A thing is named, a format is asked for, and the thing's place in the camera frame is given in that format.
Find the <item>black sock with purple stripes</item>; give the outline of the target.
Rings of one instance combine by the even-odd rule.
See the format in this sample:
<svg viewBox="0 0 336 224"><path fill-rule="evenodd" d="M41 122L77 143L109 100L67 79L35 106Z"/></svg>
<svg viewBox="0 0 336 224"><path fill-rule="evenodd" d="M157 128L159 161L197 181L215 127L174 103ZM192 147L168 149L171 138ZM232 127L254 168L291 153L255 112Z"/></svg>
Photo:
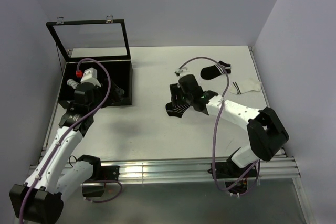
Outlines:
<svg viewBox="0 0 336 224"><path fill-rule="evenodd" d="M172 102L165 105L165 110L170 117L182 118L184 112L191 106L187 103L174 106Z"/></svg>

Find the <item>white sock black thin stripes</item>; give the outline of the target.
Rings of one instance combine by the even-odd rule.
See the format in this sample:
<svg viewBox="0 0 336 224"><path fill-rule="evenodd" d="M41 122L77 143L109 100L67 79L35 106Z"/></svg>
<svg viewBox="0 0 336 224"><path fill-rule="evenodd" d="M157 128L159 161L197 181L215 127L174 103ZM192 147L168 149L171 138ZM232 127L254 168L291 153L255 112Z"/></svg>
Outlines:
<svg viewBox="0 0 336 224"><path fill-rule="evenodd" d="M79 85L79 83L73 79L68 79L66 84L70 87L72 87L73 89L76 89L77 86Z"/></svg>

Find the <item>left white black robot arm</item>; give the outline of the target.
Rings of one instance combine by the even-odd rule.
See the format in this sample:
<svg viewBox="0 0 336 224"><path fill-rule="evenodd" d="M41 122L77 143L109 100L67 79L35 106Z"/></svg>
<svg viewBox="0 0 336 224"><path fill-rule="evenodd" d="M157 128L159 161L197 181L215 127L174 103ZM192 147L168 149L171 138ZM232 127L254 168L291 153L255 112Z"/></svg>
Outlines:
<svg viewBox="0 0 336 224"><path fill-rule="evenodd" d="M73 168L62 174L68 159L93 124L93 117L105 103L121 101L123 91L113 81L99 86L90 82L78 84L74 100L61 117L51 147L32 174L9 192L13 210L20 223L56 223L64 202L84 182L107 183L103 179L101 160L80 156Z"/></svg>

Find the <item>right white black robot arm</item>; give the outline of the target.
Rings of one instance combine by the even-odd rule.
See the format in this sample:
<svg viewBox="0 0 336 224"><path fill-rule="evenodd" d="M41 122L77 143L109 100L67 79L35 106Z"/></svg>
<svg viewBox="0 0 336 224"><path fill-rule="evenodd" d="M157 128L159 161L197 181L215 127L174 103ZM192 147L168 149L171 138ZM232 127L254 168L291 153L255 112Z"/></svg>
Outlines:
<svg viewBox="0 0 336 224"><path fill-rule="evenodd" d="M195 111L231 122L247 132L249 143L234 151L221 168L226 177L240 176L256 161L270 161L289 140L285 127L272 108L249 108L226 100L214 91L204 91L192 74L182 76L177 83L171 84L170 93L173 108L181 111L192 107Z"/></svg>

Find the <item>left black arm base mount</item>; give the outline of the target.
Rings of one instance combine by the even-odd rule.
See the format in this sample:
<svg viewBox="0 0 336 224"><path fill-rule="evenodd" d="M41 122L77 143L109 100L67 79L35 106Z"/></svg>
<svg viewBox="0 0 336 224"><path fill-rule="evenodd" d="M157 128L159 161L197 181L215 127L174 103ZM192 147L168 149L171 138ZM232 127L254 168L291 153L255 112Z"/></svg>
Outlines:
<svg viewBox="0 0 336 224"><path fill-rule="evenodd" d="M102 182L103 180L108 180L109 182L118 181L120 166L102 166L100 168L99 174L86 180L82 185L82 195L86 198L99 198L103 196L103 193L107 187L107 182Z"/></svg>

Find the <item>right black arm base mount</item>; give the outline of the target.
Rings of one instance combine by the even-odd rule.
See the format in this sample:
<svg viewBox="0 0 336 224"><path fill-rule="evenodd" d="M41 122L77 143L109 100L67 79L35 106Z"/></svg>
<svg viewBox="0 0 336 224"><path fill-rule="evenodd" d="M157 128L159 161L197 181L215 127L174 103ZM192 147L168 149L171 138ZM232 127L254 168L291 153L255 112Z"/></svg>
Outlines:
<svg viewBox="0 0 336 224"><path fill-rule="evenodd" d="M211 164L207 172L212 175L218 190L239 198L257 185L260 175L260 160L248 164L244 168L239 168L229 160L215 162L215 171L213 172L213 165ZM219 184L219 179L234 179L234 181L225 182L224 187L222 187Z"/></svg>

